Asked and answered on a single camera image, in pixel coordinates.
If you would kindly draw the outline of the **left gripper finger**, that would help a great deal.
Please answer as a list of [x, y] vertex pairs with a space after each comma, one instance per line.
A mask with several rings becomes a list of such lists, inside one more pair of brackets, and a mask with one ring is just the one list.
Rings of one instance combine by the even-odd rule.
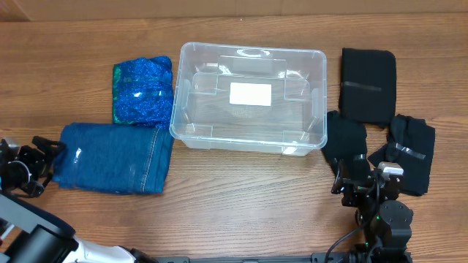
[[59, 155], [66, 148], [66, 145], [60, 141], [52, 141], [40, 136], [34, 136], [32, 143], [44, 154], [51, 156]]
[[35, 198], [42, 195], [52, 178], [53, 174], [51, 172], [46, 172], [38, 177], [32, 176], [30, 181], [27, 183], [25, 190], [29, 198]]

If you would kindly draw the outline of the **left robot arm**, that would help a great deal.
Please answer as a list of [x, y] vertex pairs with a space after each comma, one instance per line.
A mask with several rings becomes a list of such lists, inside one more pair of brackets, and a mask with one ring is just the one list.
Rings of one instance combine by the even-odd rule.
[[78, 263], [128, 262], [157, 263], [157, 260], [132, 248], [103, 246], [76, 237], [75, 230], [60, 218], [30, 203], [40, 197], [53, 174], [54, 159], [66, 148], [59, 141], [33, 137], [36, 146], [18, 146], [1, 139], [1, 241], [15, 228], [18, 236], [1, 253], [2, 262]]

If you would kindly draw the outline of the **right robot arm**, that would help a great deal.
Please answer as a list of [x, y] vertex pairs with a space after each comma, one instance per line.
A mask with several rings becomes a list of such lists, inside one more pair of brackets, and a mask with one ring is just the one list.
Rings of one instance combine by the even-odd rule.
[[[341, 204], [354, 207], [357, 227], [338, 239], [322, 262], [411, 262], [407, 243], [412, 236], [413, 211], [398, 201], [404, 170], [396, 163], [382, 162], [367, 176], [353, 178], [345, 161], [335, 161], [331, 193], [342, 194]], [[363, 233], [365, 242], [345, 254], [334, 248], [349, 237]]]

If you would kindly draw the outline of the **blue sequin garment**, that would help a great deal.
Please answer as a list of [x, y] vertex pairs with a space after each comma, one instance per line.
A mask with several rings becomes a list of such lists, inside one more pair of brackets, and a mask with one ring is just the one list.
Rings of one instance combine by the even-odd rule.
[[172, 61], [136, 58], [113, 66], [112, 121], [167, 129], [173, 110]]

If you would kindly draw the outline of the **blue denim jeans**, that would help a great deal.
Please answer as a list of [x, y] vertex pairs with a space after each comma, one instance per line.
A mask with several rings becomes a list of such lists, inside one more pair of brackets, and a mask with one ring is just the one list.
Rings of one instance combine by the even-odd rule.
[[173, 149], [167, 129], [71, 123], [60, 141], [53, 181], [62, 188], [106, 194], [161, 194]]

